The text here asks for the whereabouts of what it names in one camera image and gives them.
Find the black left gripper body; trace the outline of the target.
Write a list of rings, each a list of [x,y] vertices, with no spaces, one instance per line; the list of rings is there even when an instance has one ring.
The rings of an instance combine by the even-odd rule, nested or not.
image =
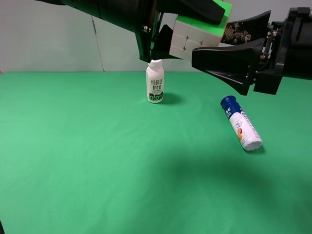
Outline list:
[[[160,29],[163,13],[158,9],[158,0],[138,0],[136,8],[135,36],[139,58],[144,62],[151,61],[154,41]]]

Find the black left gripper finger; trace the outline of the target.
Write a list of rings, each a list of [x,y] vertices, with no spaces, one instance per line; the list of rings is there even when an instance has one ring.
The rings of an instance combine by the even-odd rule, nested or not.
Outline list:
[[[158,0],[157,11],[193,18],[205,23],[219,25],[225,9],[213,0]]]
[[[160,32],[152,39],[150,59],[183,59],[169,54],[172,35],[173,30],[168,25],[164,25]]]

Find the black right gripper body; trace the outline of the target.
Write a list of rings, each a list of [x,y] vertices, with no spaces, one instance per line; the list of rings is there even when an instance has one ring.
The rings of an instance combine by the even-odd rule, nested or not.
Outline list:
[[[248,81],[255,92],[275,95],[283,77],[312,78],[312,10],[290,8],[283,21],[272,23],[270,14],[248,20]]]

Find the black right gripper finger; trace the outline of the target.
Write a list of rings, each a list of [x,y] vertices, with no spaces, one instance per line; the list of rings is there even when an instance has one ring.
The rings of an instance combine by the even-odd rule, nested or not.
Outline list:
[[[254,82],[264,39],[225,47],[196,48],[192,52],[192,67],[210,74],[247,95]]]
[[[241,45],[257,39],[266,38],[271,11],[252,18],[228,22],[221,43]]]

